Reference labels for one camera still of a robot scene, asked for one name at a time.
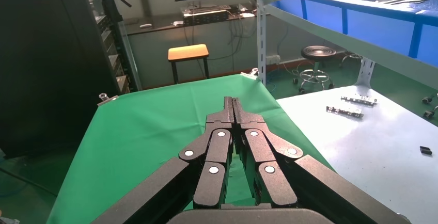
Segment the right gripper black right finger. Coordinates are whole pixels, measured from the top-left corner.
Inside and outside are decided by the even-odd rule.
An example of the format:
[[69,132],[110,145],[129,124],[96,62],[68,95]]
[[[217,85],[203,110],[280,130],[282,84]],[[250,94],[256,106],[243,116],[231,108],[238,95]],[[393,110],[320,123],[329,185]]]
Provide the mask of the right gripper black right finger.
[[255,203],[295,207],[298,197],[282,166],[301,158],[303,150],[272,133],[262,115],[246,112],[239,98],[232,106],[235,148]]

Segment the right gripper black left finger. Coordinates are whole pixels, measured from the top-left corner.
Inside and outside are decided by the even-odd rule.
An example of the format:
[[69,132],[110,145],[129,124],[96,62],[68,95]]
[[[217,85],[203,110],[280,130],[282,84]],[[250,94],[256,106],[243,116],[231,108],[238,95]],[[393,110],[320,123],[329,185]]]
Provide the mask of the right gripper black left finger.
[[204,133],[179,152],[179,158],[193,167],[189,179],[196,181],[194,209],[219,209],[225,202],[233,126],[232,97],[224,97],[224,109],[208,114]]

